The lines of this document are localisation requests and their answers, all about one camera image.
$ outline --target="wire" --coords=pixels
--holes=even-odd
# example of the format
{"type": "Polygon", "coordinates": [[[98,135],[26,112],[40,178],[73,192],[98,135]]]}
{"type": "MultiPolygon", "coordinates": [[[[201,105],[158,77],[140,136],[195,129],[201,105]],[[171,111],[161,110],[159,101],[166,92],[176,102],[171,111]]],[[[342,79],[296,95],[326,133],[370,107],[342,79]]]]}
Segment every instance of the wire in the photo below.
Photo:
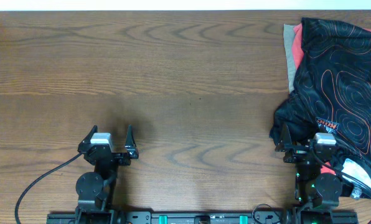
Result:
{"type": "Polygon", "coordinates": [[[40,181],[41,179],[43,179],[44,177],[46,177],[47,175],[53,173],[54,171],[57,171],[63,167],[65,167],[66,165],[70,164],[72,161],[74,161],[75,159],[77,159],[79,156],[81,156],[82,153],[79,153],[77,154],[75,157],[73,157],[72,159],[68,160],[67,162],[64,162],[63,164],[57,166],[56,168],[48,171],[47,173],[41,175],[39,178],[37,178],[35,181],[33,181],[31,184],[29,184],[29,186],[23,191],[23,193],[21,194],[21,196],[19,197],[18,201],[17,201],[17,204],[16,204],[16,209],[14,211],[14,216],[16,217],[16,222],[17,224],[21,224],[21,222],[19,221],[19,215],[18,215],[18,210],[19,210],[19,205],[21,204],[21,201],[22,199],[24,198],[25,194],[28,193],[28,191],[36,184],[38,183],[38,181],[40,181]]]}
{"type": "Polygon", "coordinates": [[[323,161],[322,161],[322,160],[317,156],[317,154],[316,154],[314,148],[311,150],[311,152],[312,152],[312,154],[313,154],[315,160],[316,160],[318,163],[320,163],[320,165],[322,165],[322,166],[324,166],[324,167],[327,167],[328,169],[333,170],[333,171],[335,171],[336,173],[338,173],[338,174],[340,174],[340,175],[342,175],[342,176],[345,176],[345,177],[347,177],[347,178],[353,180],[354,182],[356,182],[357,184],[359,184],[361,187],[365,188],[365,189],[370,193],[370,195],[368,195],[368,196],[371,197],[371,188],[370,188],[367,184],[361,182],[359,179],[356,179],[356,178],[352,177],[352,176],[349,175],[349,174],[345,174],[345,173],[342,172],[341,170],[338,170],[338,169],[336,169],[336,168],[333,168],[333,167],[331,167],[331,166],[325,164],[325,163],[324,163],[324,162],[323,162],[323,161]]]}
{"type": "Polygon", "coordinates": [[[276,222],[276,223],[280,223],[280,222],[281,222],[281,215],[279,215],[276,211],[274,211],[274,209],[273,209],[271,206],[269,206],[269,205],[266,204],[266,203],[261,203],[261,204],[257,205],[257,206],[253,209],[253,211],[252,211],[252,218],[255,220],[255,222],[257,222],[258,224],[262,224],[261,222],[259,222],[259,221],[255,218],[255,210],[256,210],[258,207],[263,206],[263,205],[266,205],[267,207],[269,207],[269,208],[271,209],[272,212],[274,212],[274,214],[275,214],[275,215],[278,217],[278,219],[279,219],[279,221],[276,222]]]}

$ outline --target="wood grain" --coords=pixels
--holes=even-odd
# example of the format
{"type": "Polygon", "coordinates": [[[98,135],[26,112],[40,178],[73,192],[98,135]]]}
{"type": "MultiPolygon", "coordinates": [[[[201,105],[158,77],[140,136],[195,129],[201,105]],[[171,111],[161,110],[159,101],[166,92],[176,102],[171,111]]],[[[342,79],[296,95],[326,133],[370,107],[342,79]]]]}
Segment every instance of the wood grain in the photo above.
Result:
{"type": "MultiPolygon", "coordinates": [[[[283,23],[371,11],[0,12],[0,223],[21,192],[76,154],[92,125],[141,154],[121,168],[125,208],[252,210],[295,203],[294,167],[274,152],[273,112],[288,96],[283,23]]],[[[35,185],[23,223],[77,205],[83,159],[35,185]]],[[[371,201],[343,198],[362,223],[371,201]]]]}

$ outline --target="white wall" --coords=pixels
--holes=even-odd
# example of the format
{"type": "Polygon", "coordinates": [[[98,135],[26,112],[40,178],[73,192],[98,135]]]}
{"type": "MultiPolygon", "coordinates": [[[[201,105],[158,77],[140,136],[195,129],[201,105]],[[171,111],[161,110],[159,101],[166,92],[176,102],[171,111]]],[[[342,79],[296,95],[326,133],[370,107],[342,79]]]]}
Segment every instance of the white wall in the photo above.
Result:
{"type": "Polygon", "coordinates": [[[371,0],[0,0],[0,11],[371,9],[371,0]]]}

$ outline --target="gray fabric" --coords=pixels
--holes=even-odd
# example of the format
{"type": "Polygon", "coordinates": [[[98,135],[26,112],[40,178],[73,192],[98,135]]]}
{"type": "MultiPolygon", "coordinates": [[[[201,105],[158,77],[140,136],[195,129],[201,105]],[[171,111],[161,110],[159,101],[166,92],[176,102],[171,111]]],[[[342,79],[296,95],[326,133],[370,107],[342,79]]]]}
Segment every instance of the gray fabric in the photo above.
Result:
{"type": "Polygon", "coordinates": [[[295,39],[295,33],[293,32],[293,27],[291,25],[284,24],[284,47],[286,56],[286,66],[288,67],[288,88],[291,93],[293,88],[293,80],[295,78],[296,67],[293,61],[292,55],[292,44],[295,39]]]}

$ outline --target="black patterned fabric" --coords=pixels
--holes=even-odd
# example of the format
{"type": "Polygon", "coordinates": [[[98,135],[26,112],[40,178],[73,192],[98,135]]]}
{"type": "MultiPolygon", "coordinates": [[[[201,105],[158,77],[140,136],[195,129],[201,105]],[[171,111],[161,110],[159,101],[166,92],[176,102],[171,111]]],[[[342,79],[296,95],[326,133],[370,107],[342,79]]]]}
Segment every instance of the black patterned fabric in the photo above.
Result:
{"type": "Polygon", "coordinates": [[[371,32],[340,21],[303,18],[302,24],[295,90],[276,110],[270,137],[278,144],[284,123],[299,142],[332,133],[339,158],[358,157],[371,169],[371,32]]]}

